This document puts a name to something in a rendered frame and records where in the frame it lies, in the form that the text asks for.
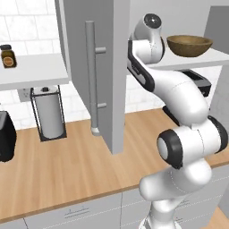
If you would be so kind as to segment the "grey cabinet door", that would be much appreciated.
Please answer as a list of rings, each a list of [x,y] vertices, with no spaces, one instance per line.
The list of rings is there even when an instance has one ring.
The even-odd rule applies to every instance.
[[[62,57],[89,114],[85,22],[95,22],[98,129],[111,153],[123,151],[130,0],[55,0]]]

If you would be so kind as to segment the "white cabinet shelf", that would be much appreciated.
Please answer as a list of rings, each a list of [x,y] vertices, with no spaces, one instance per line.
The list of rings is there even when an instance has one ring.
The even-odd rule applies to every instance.
[[[28,89],[68,83],[70,78],[61,54],[17,56],[15,68],[0,61],[0,90]]]
[[[155,70],[182,70],[192,68],[202,68],[216,65],[228,65],[229,55],[210,48],[206,53],[198,57],[181,57],[175,55],[169,47],[165,49],[165,54],[161,61],[153,64],[151,61],[151,47],[145,40],[130,40],[128,44],[128,67],[142,62],[144,67]]]

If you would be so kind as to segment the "white paper towel roll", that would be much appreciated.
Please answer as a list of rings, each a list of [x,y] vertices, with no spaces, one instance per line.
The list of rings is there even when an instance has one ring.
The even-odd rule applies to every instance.
[[[57,138],[64,132],[59,98],[56,86],[34,88],[38,117],[43,135],[48,139]]]

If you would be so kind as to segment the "grey drawer front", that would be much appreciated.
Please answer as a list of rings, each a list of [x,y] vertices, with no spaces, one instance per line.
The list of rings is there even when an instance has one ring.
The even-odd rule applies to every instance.
[[[28,216],[25,222],[29,229],[120,229],[121,194],[93,199],[66,208]],[[71,211],[89,208],[89,213],[65,218]]]
[[[211,181],[180,203],[175,210],[174,220],[182,229],[201,229],[207,226],[228,184],[229,165],[213,168]],[[140,196],[138,189],[125,191],[121,229],[138,229],[149,209],[150,203]]]

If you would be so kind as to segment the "brown wooden bowl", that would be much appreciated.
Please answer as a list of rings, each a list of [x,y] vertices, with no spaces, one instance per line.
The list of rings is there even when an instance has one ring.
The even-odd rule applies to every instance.
[[[212,39],[191,35],[174,35],[167,37],[166,41],[171,51],[181,57],[198,57],[213,44]]]

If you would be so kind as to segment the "black countertop appliance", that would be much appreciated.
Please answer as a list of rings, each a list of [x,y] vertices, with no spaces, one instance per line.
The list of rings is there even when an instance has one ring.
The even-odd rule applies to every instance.
[[[13,121],[7,111],[0,111],[0,162],[14,157],[17,135]]]

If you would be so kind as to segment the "brown spice jar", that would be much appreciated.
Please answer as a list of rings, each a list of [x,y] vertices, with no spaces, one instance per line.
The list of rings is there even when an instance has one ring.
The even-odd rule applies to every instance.
[[[10,45],[1,45],[1,58],[3,61],[4,68],[14,68],[17,66],[15,54],[12,51],[12,47]]]

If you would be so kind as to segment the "grey wall power outlet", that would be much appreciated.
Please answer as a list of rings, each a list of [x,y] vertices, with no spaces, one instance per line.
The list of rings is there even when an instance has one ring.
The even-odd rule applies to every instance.
[[[21,102],[30,101],[30,89],[18,89],[18,95]]]

